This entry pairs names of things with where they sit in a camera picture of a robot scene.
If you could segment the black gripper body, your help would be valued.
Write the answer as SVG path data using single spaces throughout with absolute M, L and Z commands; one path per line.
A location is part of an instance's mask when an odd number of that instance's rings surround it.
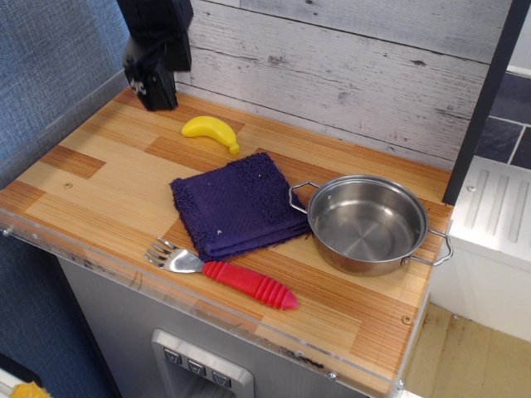
M 129 86 L 148 111 L 178 106 L 176 71 L 190 71 L 188 28 L 192 4 L 186 0 L 119 1 L 129 29 L 123 67 Z

